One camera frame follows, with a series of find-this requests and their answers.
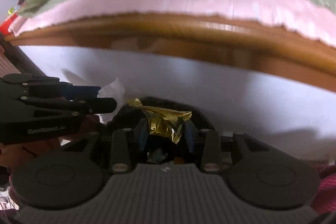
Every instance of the gold foil wrapper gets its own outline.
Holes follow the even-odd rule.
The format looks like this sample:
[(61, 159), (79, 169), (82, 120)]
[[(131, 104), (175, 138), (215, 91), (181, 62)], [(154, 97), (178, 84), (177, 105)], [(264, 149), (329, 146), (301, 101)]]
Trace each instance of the gold foil wrapper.
[(128, 105), (142, 109), (146, 114), (150, 135), (169, 138), (177, 144), (182, 136), (182, 127), (191, 118), (191, 111), (177, 111), (167, 108), (143, 106), (138, 98), (128, 99)]

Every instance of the white tissue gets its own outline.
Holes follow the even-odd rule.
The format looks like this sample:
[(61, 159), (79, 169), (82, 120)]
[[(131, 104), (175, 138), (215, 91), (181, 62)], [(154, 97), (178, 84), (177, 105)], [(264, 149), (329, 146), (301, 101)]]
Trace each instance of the white tissue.
[(102, 87), (98, 91), (97, 98), (114, 98), (117, 102), (117, 108), (112, 113), (104, 113), (99, 115), (100, 122), (107, 124), (112, 121), (113, 117), (118, 113), (121, 107), (126, 104), (125, 89), (119, 78), (116, 78), (114, 82)]

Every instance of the red fabric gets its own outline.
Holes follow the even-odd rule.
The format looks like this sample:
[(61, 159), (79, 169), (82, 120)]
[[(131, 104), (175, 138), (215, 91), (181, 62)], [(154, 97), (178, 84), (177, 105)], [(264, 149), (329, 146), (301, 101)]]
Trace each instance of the red fabric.
[(14, 19), (16, 19), (16, 18), (17, 18), (17, 14), (15, 13), (15, 14), (12, 14), (11, 16), (7, 17), (6, 20), (1, 23), (1, 25), (0, 25), (0, 32), (3, 35), (10, 34), (10, 32), (8, 32), (8, 28), (12, 24), (12, 22), (14, 21)]
[(320, 187), (311, 207), (318, 213), (336, 210), (336, 165), (316, 165), (321, 179)]

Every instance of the grey ribbed pad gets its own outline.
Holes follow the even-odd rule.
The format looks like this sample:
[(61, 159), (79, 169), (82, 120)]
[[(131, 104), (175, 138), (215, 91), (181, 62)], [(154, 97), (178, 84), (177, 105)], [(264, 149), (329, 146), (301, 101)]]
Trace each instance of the grey ribbed pad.
[(98, 196), (78, 207), (43, 211), (26, 207), (23, 224), (307, 224), (308, 206), (290, 211), (255, 208), (230, 192), (218, 175), (189, 165), (139, 164), (114, 175)]

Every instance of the pink fabric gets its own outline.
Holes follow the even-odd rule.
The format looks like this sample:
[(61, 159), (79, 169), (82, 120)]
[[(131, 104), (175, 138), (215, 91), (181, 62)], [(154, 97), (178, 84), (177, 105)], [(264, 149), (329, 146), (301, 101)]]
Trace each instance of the pink fabric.
[(132, 12), (253, 20), (266, 26), (285, 26), (336, 47), (336, 15), (308, 0), (68, 0), (26, 21), (18, 18), (10, 29), (19, 35), (81, 18)]
[(336, 166), (314, 166), (320, 176), (320, 187), (311, 207), (318, 213), (323, 214), (336, 210)]

